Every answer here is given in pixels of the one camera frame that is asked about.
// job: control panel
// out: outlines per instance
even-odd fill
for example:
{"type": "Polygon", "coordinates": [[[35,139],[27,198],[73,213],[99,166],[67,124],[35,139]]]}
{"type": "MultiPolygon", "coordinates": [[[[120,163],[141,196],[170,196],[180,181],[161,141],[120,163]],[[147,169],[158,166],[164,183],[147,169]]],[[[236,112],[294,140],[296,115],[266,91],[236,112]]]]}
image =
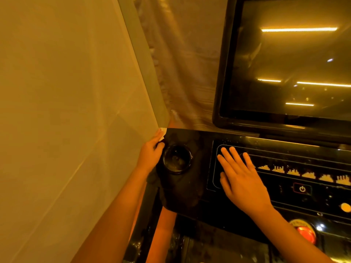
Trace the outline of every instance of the control panel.
{"type": "MultiPolygon", "coordinates": [[[[215,155],[229,144],[213,147],[215,155]]],[[[275,205],[288,209],[302,209],[350,220],[351,170],[350,165],[286,153],[233,146],[242,156],[247,152],[275,205]]],[[[221,164],[214,161],[207,189],[221,190],[221,164]]]]}

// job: left hand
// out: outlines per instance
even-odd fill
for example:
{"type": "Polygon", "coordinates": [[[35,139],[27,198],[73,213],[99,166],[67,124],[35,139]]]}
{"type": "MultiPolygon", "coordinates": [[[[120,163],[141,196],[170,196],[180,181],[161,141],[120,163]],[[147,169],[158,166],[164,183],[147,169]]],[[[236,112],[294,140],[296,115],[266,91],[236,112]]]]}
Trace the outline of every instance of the left hand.
{"type": "Polygon", "coordinates": [[[163,132],[159,128],[154,137],[141,147],[136,169],[145,171],[147,174],[149,174],[156,166],[160,160],[165,144],[163,142],[160,142],[155,149],[154,147],[162,136],[163,132]]]}

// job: power button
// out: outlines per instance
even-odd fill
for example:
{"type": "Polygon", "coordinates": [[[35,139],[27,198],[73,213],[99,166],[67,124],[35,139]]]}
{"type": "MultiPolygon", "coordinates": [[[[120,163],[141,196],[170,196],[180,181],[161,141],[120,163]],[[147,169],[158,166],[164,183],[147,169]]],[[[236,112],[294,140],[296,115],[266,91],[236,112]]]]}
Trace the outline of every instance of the power button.
{"type": "Polygon", "coordinates": [[[294,183],[292,187],[295,193],[305,194],[305,195],[312,194],[312,187],[307,184],[294,183]]]}

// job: cup holder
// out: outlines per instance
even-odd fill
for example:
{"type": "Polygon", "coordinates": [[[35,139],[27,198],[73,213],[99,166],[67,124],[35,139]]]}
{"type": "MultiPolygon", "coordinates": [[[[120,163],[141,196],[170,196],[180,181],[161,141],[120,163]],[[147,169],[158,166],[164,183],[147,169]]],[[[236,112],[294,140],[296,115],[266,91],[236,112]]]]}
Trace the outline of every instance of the cup holder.
{"type": "Polygon", "coordinates": [[[163,165],[174,174],[180,174],[189,168],[191,163],[190,150],[184,145],[172,145],[163,155],[163,165]]]}

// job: beige wall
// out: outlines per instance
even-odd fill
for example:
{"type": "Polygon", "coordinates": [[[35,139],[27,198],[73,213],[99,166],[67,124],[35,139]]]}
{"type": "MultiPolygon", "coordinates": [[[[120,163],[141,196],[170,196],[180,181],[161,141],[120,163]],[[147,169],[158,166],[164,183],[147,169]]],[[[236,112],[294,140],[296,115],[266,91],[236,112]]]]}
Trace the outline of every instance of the beige wall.
{"type": "Polygon", "coordinates": [[[156,118],[117,0],[0,0],[0,29],[0,262],[69,262],[156,118]]]}

